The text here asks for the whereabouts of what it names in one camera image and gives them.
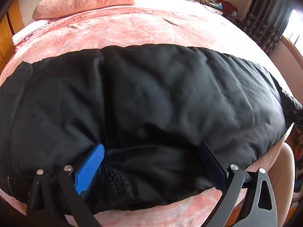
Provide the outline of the wooden wardrobe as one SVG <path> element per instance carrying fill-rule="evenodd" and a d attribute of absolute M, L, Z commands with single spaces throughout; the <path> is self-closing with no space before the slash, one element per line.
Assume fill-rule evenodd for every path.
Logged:
<path fill-rule="evenodd" d="M 1 21 L 1 72 L 4 70 L 10 59 L 15 55 L 15 45 L 13 44 L 12 37 L 24 27 L 19 0 L 14 0 Z"/>

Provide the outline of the dark red cloth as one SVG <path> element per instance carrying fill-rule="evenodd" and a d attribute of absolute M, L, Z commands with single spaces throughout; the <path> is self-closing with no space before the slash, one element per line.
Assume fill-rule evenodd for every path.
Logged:
<path fill-rule="evenodd" d="M 224 0 L 216 0 L 216 3 L 222 6 L 224 16 L 237 17 L 238 9 L 230 2 Z"/>

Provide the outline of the white trouser leg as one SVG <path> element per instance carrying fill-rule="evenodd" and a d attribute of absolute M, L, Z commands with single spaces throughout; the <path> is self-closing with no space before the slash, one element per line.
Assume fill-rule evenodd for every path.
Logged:
<path fill-rule="evenodd" d="M 283 226 L 293 197 L 295 182 L 294 155 L 291 147 L 281 140 L 266 153 L 265 158 L 269 160 L 266 169 L 275 196 L 277 225 Z"/>

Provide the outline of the cluttered side table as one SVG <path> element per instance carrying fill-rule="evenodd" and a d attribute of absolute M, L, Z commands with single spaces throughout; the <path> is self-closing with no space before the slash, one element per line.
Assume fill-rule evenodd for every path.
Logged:
<path fill-rule="evenodd" d="M 215 3 L 211 3 L 209 0 L 194 0 L 195 2 L 199 2 L 201 5 L 204 6 L 205 9 L 223 15 L 223 10 L 220 7 L 217 7 Z"/>

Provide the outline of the pink floral bed blanket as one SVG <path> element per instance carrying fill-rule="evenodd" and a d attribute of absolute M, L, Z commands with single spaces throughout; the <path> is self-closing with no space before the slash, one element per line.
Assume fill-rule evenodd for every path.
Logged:
<path fill-rule="evenodd" d="M 69 51 L 142 44 L 206 47 L 264 66 L 284 91 L 289 86 L 270 58 L 227 19 L 183 0 L 143 0 L 134 6 L 90 10 L 59 19 L 22 43 L 2 68 L 4 82 L 23 61 L 34 63 Z M 199 226 L 219 192 L 207 190 L 171 205 L 97 215 L 105 226 Z"/>

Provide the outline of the black padded pants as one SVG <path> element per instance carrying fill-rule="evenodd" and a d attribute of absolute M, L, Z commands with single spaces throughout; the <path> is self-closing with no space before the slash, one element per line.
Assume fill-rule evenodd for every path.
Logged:
<path fill-rule="evenodd" d="M 171 204 L 213 187 L 206 142 L 247 168 L 286 133 L 301 104 L 263 66 L 207 48 L 141 45 L 22 62 L 1 86 L 1 189 L 27 202 L 51 177 L 105 148 L 85 202 L 97 214 Z"/>

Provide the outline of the dark patterned curtain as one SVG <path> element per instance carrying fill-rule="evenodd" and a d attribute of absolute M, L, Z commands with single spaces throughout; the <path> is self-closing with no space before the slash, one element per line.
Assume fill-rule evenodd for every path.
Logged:
<path fill-rule="evenodd" d="M 270 55 L 288 25 L 292 10 L 288 0 L 252 0 L 237 26 Z"/>

